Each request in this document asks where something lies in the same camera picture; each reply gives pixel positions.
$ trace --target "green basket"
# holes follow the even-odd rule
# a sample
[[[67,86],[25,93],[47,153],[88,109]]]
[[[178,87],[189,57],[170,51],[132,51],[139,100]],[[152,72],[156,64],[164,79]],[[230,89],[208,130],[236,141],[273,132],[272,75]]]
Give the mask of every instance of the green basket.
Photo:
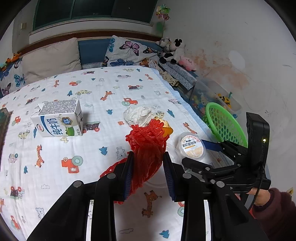
[[[238,122],[219,104],[214,102],[208,103],[202,120],[219,141],[228,140],[248,147],[248,141]]]

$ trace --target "human hand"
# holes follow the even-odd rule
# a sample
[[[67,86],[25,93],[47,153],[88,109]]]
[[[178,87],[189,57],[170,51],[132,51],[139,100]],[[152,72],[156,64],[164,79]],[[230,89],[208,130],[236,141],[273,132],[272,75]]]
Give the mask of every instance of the human hand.
[[[252,188],[248,194],[255,195],[257,188]],[[254,202],[256,206],[264,206],[270,200],[270,192],[268,190],[260,189],[258,196]]]

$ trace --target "printed bedsheet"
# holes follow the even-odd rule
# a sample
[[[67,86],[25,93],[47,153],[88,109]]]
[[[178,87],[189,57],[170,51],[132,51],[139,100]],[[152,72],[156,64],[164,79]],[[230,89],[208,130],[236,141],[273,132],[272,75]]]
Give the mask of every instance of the printed bedsheet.
[[[30,119],[34,107],[45,101],[65,99],[80,100],[85,123],[83,135],[41,137]],[[0,106],[13,113],[1,157],[0,213],[20,241],[27,239],[75,180],[97,181],[110,165],[127,156],[130,146],[125,136],[131,128],[123,112],[128,106],[136,105],[152,107],[169,122],[174,132],[167,141],[168,151],[175,162],[180,160],[173,147],[181,133],[195,131],[203,139],[210,137],[207,126],[159,73],[141,66],[56,75],[1,99]],[[62,162],[74,156],[79,156],[83,163],[72,172]],[[210,153],[202,161],[219,166]],[[123,205],[115,205],[118,240],[180,240],[184,204],[174,203],[167,187],[159,185],[165,182],[162,167],[156,177],[156,184],[145,183]],[[206,216],[207,240],[210,240],[208,211]],[[91,217],[92,204],[87,240],[90,240]]]

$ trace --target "milk carton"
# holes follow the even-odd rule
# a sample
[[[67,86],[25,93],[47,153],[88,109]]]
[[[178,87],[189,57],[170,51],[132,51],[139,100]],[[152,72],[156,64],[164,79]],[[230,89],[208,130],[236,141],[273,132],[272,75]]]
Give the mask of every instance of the milk carton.
[[[31,120],[43,137],[82,136],[83,117],[79,100],[38,104]]]

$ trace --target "cable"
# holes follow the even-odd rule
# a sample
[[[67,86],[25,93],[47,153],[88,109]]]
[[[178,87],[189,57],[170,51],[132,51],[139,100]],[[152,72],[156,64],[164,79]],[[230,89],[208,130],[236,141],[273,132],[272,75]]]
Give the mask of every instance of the cable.
[[[263,181],[263,176],[264,176],[264,168],[263,168],[262,166],[260,167],[260,173],[261,173],[261,177],[260,177],[259,187],[258,187],[258,189],[257,189],[257,192],[256,192],[256,194],[255,194],[255,196],[254,196],[254,198],[253,198],[253,201],[252,201],[252,203],[251,203],[251,205],[250,205],[248,211],[250,211],[251,208],[253,207],[253,205],[254,205],[254,203],[255,203],[255,201],[256,201],[256,198],[257,198],[257,196],[258,196],[258,194],[259,194],[260,188],[261,188],[261,186],[262,186],[262,181]]]

